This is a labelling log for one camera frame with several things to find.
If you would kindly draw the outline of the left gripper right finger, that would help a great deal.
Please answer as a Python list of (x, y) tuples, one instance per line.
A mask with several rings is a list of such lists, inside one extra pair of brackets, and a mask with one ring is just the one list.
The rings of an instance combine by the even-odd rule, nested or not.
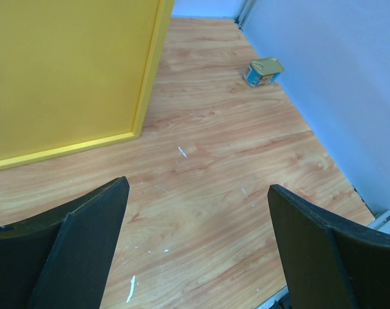
[(390, 234), (278, 184), (267, 196), (293, 308), (390, 308)]

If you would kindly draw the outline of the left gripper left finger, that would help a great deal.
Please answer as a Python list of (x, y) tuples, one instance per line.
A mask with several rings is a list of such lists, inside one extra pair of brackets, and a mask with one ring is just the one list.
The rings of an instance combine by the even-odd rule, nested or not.
[(125, 177), (0, 227), (0, 308), (99, 308), (129, 196)]

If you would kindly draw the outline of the yellow wooden box counter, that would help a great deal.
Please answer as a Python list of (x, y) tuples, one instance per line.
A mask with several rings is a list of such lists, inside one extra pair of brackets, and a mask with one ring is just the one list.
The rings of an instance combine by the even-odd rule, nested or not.
[(0, 170), (137, 138), (172, 1), (0, 1)]

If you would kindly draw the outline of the gold rectangular tin can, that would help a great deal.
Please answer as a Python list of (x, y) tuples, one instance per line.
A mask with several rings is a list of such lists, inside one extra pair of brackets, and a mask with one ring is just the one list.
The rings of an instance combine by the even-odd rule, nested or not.
[(271, 84), (282, 72), (282, 64), (274, 57), (253, 59), (243, 73), (244, 81), (252, 88)]

